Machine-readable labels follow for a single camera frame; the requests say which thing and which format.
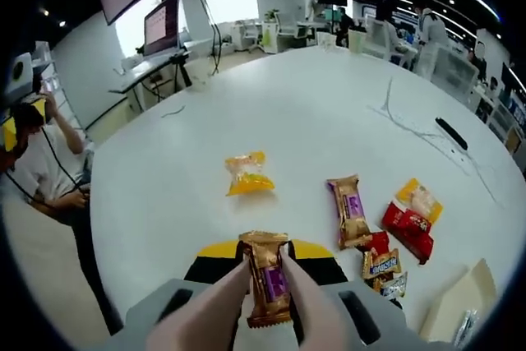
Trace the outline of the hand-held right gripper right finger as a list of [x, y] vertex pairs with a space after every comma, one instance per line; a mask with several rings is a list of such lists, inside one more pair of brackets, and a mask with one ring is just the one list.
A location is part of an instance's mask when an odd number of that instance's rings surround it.
[[406, 347], [408, 327], [401, 309], [362, 282], [322, 285], [297, 263], [288, 244], [287, 281], [297, 312], [301, 347]]

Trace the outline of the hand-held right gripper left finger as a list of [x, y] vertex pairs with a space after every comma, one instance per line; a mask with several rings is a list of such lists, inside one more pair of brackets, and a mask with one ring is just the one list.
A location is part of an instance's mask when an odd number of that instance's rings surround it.
[[232, 240], [203, 248], [181, 279], [171, 279], [130, 308], [126, 315], [124, 350], [144, 350], [153, 328], [210, 285], [242, 263], [239, 241]]

